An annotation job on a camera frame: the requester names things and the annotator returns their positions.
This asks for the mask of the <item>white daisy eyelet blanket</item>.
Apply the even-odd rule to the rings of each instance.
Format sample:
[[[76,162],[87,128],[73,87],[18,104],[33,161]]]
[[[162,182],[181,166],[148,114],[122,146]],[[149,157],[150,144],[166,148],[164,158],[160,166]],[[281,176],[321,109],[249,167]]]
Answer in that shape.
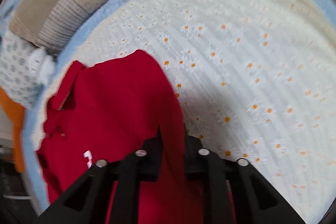
[[[185,140],[244,159],[305,223],[335,199],[335,4],[327,0],[120,0],[58,59],[33,142],[48,209],[96,161],[148,152],[139,223],[202,223]]]

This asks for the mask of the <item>floral white pillow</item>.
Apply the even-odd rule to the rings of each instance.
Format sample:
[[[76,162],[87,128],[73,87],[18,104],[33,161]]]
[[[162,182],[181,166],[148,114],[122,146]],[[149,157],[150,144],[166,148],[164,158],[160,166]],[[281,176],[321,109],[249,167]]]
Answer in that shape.
[[[37,47],[6,31],[1,42],[1,88],[14,101],[29,109],[40,85],[30,75],[29,57]]]

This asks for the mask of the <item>red polo sweater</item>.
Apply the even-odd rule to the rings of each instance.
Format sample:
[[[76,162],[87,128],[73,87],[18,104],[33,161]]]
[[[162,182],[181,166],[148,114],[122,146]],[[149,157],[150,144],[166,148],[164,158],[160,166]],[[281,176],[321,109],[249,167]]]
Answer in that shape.
[[[50,205],[96,161],[123,160],[160,132],[159,178],[141,183],[137,223],[203,223],[202,185],[185,174],[182,110],[148,53],[92,67],[73,62],[47,102],[43,128],[37,155]]]

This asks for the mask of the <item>small white plush sheep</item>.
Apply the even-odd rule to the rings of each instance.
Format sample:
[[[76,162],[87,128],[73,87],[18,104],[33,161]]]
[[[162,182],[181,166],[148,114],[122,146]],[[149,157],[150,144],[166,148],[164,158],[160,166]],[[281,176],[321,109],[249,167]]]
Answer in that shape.
[[[56,63],[45,48],[32,51],[28,59],[29,74],[40,85],[47,86],[54,74]]]

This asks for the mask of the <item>beige patchwork pillow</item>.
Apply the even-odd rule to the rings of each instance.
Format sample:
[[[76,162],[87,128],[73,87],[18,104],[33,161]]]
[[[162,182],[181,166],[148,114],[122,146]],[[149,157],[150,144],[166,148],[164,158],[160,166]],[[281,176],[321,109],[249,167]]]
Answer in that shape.
[[[21,0],[8,29],[59,54],[76,30],[108,0]]]

